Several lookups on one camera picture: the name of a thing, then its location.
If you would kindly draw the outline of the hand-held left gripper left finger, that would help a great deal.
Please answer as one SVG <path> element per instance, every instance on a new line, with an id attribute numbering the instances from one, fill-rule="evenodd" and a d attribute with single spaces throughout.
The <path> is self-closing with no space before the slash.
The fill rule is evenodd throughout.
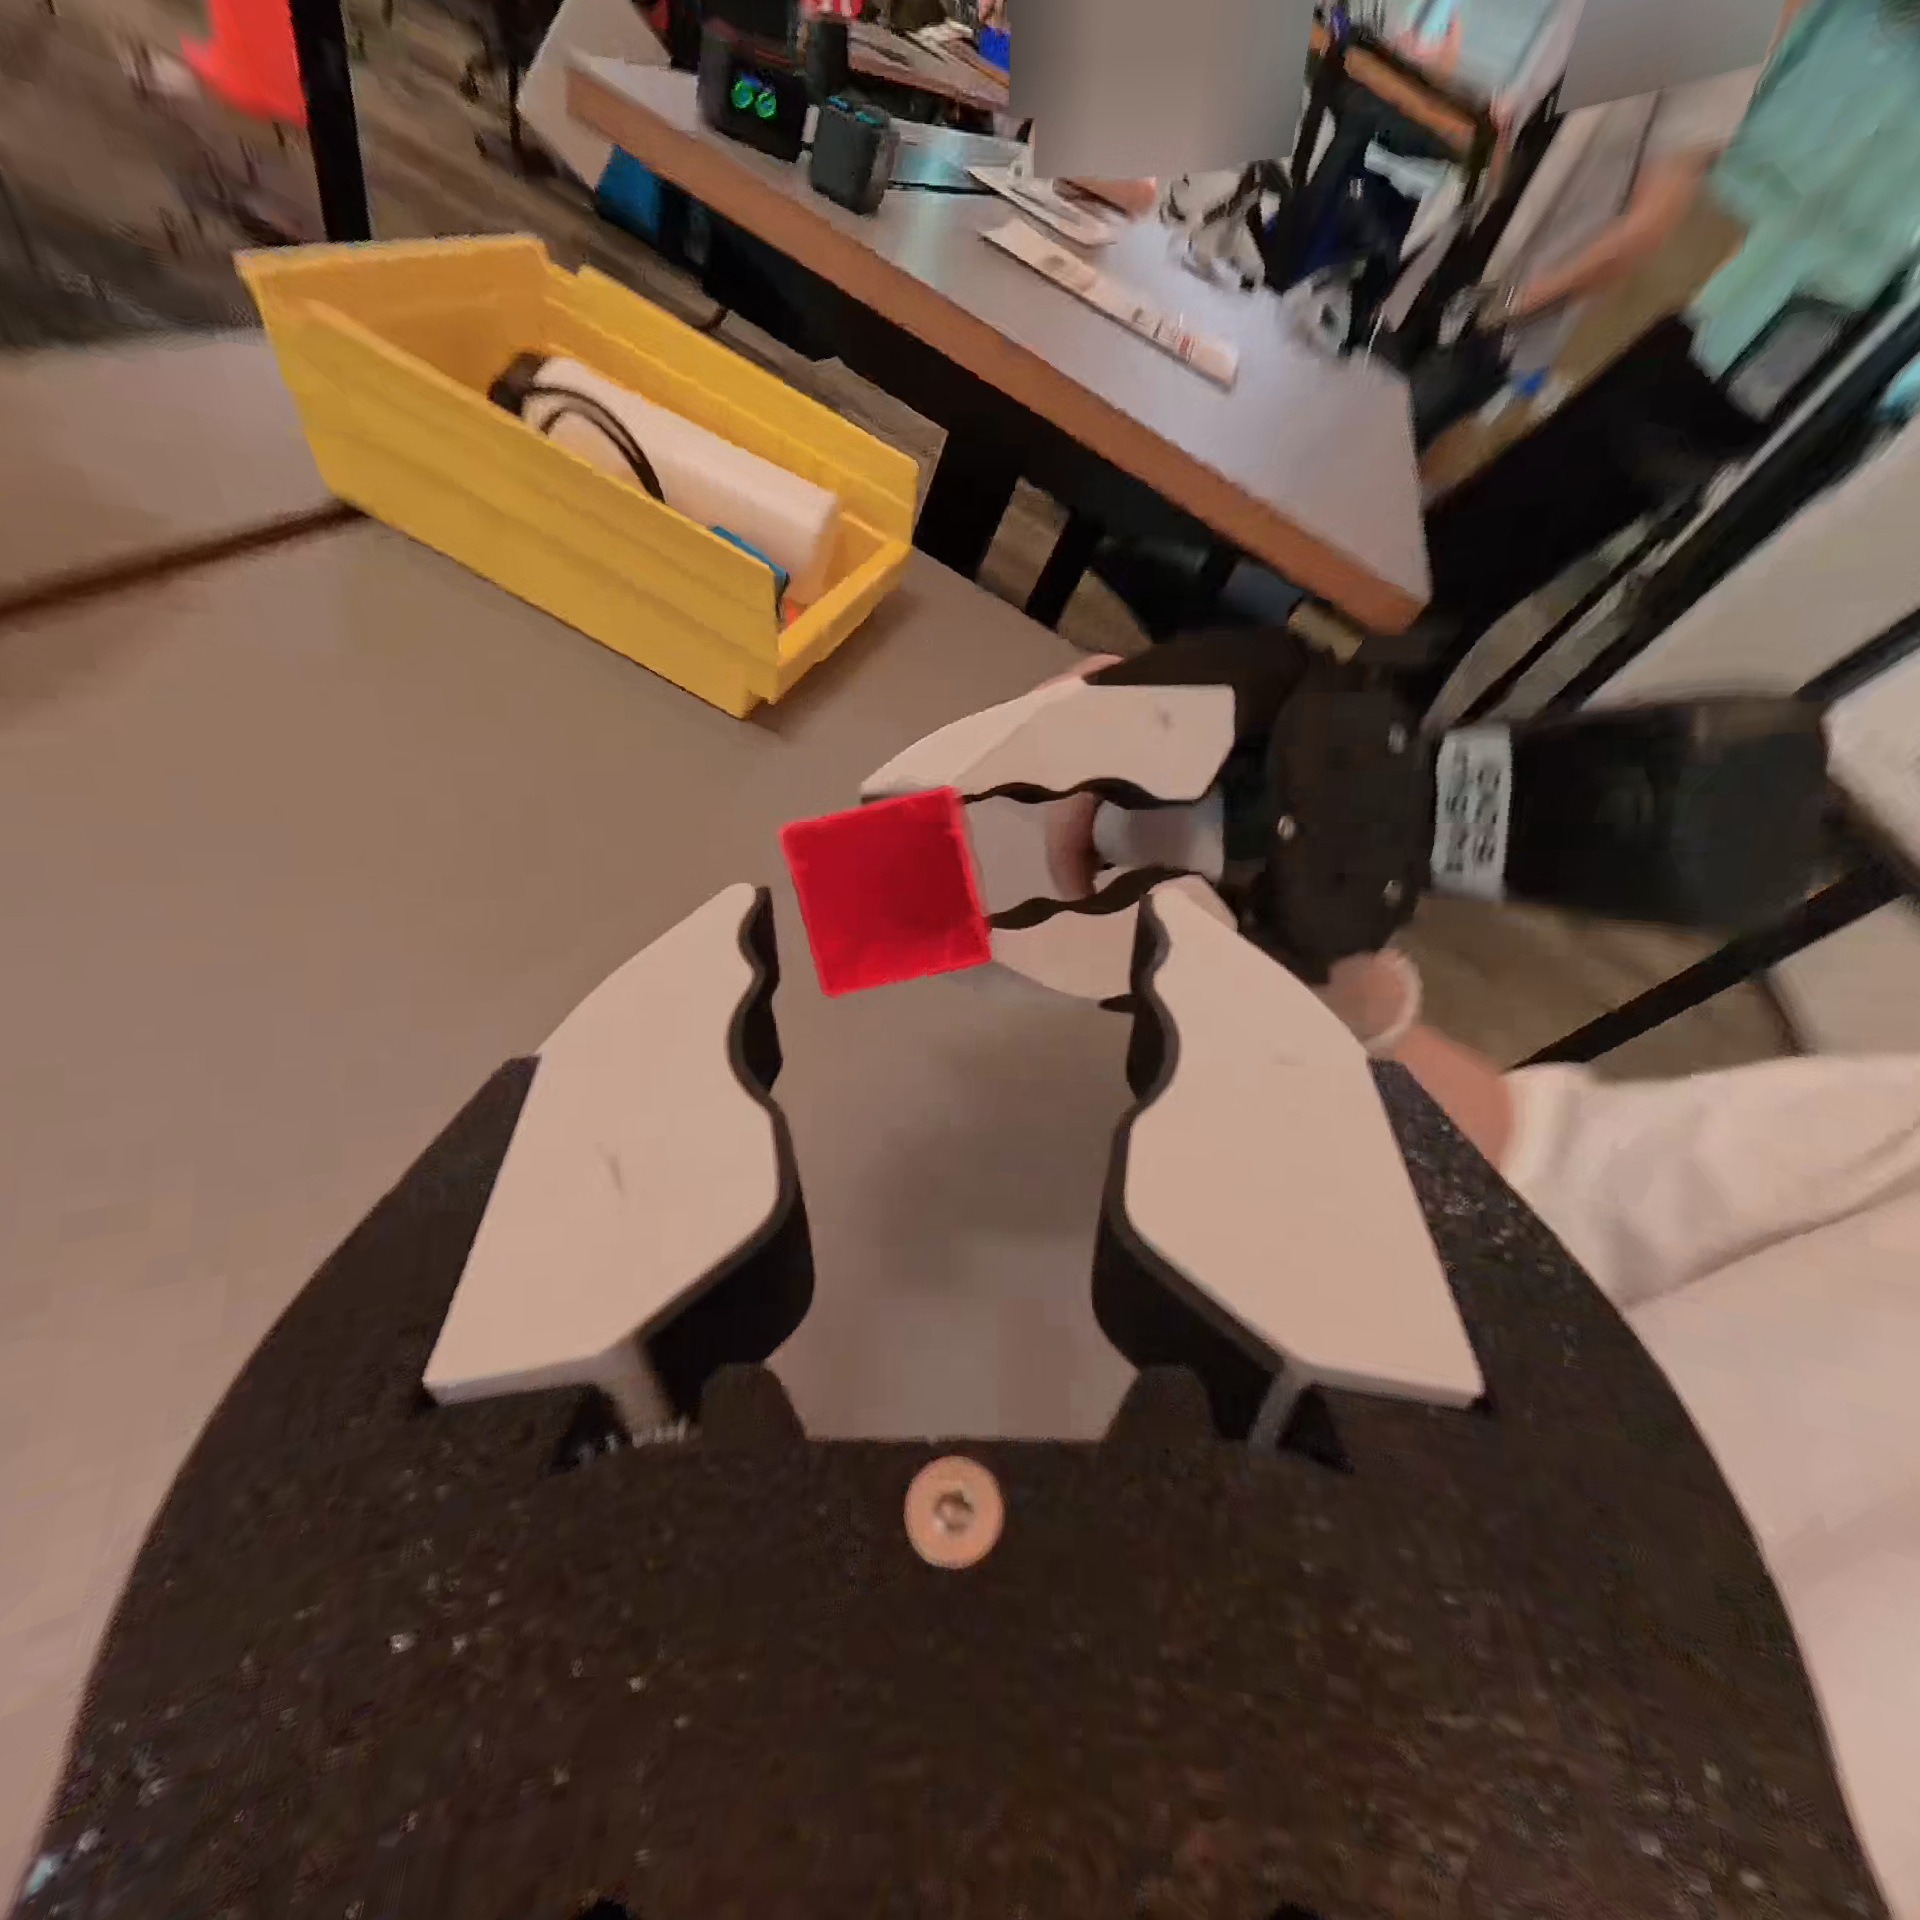
<path id="1" fill-rule="evenodd" d="M 552 1028 L 423 1366 L 434 1403 L 586 1387 L 646 1441 L 797 1331 L 778 984 L 772 897 L 728 885 Z"/>

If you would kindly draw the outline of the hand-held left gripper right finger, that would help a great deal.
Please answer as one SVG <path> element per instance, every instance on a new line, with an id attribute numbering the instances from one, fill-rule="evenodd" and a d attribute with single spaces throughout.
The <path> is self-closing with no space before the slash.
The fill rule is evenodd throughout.
<path id="1" fill-rule="evenodd" d="M 1139 905 L 1132 1095 L 1090 1293 L 1135 1369 L 1187 1369 L 1213 1425 L 1277 1449 L 1310 1391 L 1485 1396 L 1362 1045 L 1187 883 Z"/>

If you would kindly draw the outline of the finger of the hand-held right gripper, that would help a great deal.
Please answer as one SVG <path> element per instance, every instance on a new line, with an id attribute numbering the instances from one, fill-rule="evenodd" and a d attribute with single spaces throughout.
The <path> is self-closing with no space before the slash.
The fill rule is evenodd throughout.
<path id="1" fill-rule="evenodd" d="M 862 798 L 949 788 L 965 801 L 1187 805 L 1210 792 L 1234 739 L 1230 686 L 1053 681 L 912 740 L 863 776 Z"/>
<path id="2" fill-rule="evenodd" d="M 1187 897 L 1212 920 L 1237 928 L 1219 889 L 1196 873 L 1171 868 L 1119 871 L 1093 896 L 1044 900 L 1032 919 L 1023 907 L 989 924 L 989 959 L 1023 981 L 1079 1000 L 1122 1000 L 1132 992 L 1139 905 L 1155 894 Z"/>

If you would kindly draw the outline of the red block with round knob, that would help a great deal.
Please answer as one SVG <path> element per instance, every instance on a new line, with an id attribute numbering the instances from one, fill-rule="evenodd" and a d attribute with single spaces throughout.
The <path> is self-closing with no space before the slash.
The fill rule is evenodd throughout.
<path id="1" fill-rule="evenodd" d="M 778 843 L 824 996 L 989 964 L 966 808 L 954 788 L 786 822 Z"/>

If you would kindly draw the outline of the blue and black sponge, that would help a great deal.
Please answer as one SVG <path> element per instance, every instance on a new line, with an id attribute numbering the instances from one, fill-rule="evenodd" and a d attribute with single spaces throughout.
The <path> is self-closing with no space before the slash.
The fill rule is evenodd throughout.
<path id="1" fill-rule="evenodd" d="M 754 541 L 722 524 L 709 524 L 702 532 L 703 587 L 725 624 L 748 635 L 783 633 L 812 612 L 795 575 Z"/>

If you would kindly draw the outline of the white cylinder with black cap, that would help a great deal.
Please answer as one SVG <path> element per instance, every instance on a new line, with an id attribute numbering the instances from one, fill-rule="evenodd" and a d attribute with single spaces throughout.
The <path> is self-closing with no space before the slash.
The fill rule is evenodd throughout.
<path id="1" fill-rule="evenodd" d="M 722 524 L 795 575 L 812 603 L 832 582 L 840 497 L 588 363 L 524 352 L 490 398 L 558 448 L 700 525 Z"/>

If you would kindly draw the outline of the yellow plastic bin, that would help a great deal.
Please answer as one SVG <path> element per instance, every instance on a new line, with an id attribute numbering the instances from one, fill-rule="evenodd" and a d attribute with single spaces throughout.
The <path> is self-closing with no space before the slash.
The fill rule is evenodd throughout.
<path id="1" fill-rule="evenodd" d="M 530 235 L 234 256 L 322 481 L 374 521 L 734 717 L 778 704 L 898 585 L 920 468 L 615 279 Z M 588 363 L 835 493 L 832 582 L 748 635 L 703 587 L 702 525 L 495 406 L 524 352 Z"/>

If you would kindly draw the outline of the person's right forearm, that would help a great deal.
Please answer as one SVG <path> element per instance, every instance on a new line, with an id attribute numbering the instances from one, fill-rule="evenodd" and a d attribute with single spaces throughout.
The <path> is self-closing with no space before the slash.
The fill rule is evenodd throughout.
<path id="1" fill-rule="evenodd" d="M 1525 1118 L 1525 1076 L 1499 1069 L 1423 1020 L 1407 1023 L 1387 1056 L 1495 1171 L 1510 1173 Z"/>

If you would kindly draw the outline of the person's right hand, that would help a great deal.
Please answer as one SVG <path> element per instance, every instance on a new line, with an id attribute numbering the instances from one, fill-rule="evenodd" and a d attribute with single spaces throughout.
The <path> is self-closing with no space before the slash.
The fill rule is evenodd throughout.
<path id="1" fill-rule="evenodd" d="M 1368 1057 L 1397 1057 L 1423 1020 L 1423 975 L 1398 947 L 1332 963 L 1319 998 Z"/>

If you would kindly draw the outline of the grey desk with wooden edge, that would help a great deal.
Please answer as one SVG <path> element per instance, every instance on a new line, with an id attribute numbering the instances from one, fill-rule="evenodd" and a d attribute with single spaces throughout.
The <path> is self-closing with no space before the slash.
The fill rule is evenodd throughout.
<path id="1" fill-rule="evenodd" d="M 1126 223 L 1106 273 L 1237 349 L 1221 388 L 989 241 L 989 197 L 888 193 L 862 216 L 797 167 L 718 135 L 695 78 L 567 57 L 567 108 L 822 302 L 827 352 L 947 432 L 917 544 L 974 577 L 1020 481 L 1118 525 L 1168 510 L 1248 560 L 1397 633 L 1430 593 L 1405 381 L 1307 347 L 1271 295 L 1187 273 Z"/>

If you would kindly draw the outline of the paper sheet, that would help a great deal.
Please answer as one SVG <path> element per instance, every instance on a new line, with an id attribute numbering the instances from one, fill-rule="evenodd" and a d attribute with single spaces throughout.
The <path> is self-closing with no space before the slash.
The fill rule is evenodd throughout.
<path id="1" fill-rule="evenodd" d="M 1044 231 L 1021 220 L 1008 220 L 979 237 L 1212 387 L 1230 390 L 1237 383 L 1238 349 L 1232 343 L 1204 334 L 1191 327 L 1184 315 L 1152 303 L 1139 287 L 1068 251 L 1061 239 L 1047 237 Z"/>

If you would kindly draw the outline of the small black box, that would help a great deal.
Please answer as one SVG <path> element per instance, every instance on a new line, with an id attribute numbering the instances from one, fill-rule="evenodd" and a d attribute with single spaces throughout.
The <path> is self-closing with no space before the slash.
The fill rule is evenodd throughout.
<path id="1" fill-rule="evenodd" d="M 854 92 L 819 101 L 807 147 L 812 191 L 859 216 L 872 216 L 886 197 L 900 151 L 895 118 Z"/>

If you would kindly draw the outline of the black clock with green display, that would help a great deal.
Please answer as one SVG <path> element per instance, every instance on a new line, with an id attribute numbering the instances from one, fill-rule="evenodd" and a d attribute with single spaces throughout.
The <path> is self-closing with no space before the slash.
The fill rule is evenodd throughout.
<path id="1" fill-rule="evenodd" d="M 813 101 L 804 62 L 788 41 L 709 16 L 695 99 L 714 132 L 786 164 L 803 157 Z"/>

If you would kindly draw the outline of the orange traffic cone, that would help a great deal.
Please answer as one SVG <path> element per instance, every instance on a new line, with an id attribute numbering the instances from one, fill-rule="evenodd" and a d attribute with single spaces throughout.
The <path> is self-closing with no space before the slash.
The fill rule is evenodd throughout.
<path id="1" fill-rule="evenodd" d="M 307 129 L 291 3 L 205 3 L 202 36 L 183 36 L 187 71 L 250 121 Z"/>

